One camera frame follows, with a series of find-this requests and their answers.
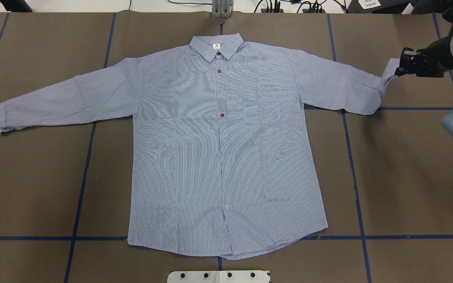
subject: shirt sleeve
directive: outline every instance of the shirt sleeve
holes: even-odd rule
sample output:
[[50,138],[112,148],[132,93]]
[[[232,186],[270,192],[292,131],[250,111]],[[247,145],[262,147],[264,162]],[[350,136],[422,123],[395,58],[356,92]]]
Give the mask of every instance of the shirt sleeve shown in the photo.
[[0,103],[0,133],[35,125],[82,124],[137,113],[141,59],[127,58]]
[[369,115],[381,105],[385,88],[399,65],[390,59],[382,77],[342,63],[292,50],[297,91],[305,104]]

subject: shirt collar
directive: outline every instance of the shirt collar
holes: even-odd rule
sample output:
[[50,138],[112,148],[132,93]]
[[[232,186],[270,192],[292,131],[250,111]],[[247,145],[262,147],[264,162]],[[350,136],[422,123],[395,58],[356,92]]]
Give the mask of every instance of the shirt collar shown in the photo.
[[[221,45],[219,50],[215,50],[209,45],[215,43]],[[204,59],[212,62],[212,59],[216,56],[216,52],[221,52],[226,59],[230,59],[243,43],[244,40],[238,33],[216,36],[194,36],[190,42],[190,47],[204,57]]]

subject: white tag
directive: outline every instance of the white tag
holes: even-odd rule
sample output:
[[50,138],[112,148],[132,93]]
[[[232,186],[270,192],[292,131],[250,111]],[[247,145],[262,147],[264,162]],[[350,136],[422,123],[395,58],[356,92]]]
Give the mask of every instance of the white tag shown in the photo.
[[363,9],[370,9],[381,5],[379,0],[358,0],[358,2]]

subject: long-sleeve shirt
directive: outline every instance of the long-sleeve shirt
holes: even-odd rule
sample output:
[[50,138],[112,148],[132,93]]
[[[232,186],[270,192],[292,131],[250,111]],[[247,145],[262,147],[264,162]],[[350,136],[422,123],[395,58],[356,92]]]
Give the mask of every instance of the long-sleeve shirt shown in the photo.
[[133,116],[128,243],[264,254],[328,224],[304,103],[372,114],[389,79],[239,34],[77,75],[0,103],[0,132]]

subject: button-up shirt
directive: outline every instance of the button-up shirt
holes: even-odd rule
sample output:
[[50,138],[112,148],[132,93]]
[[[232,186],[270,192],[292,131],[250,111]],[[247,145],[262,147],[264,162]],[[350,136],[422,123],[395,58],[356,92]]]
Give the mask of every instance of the button-up shirt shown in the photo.
[[388,77],[239,34],[194,37],[0,103],[0,132],[132,115],[128,243],[241,259],[328,226],[303,104],[372,114]]

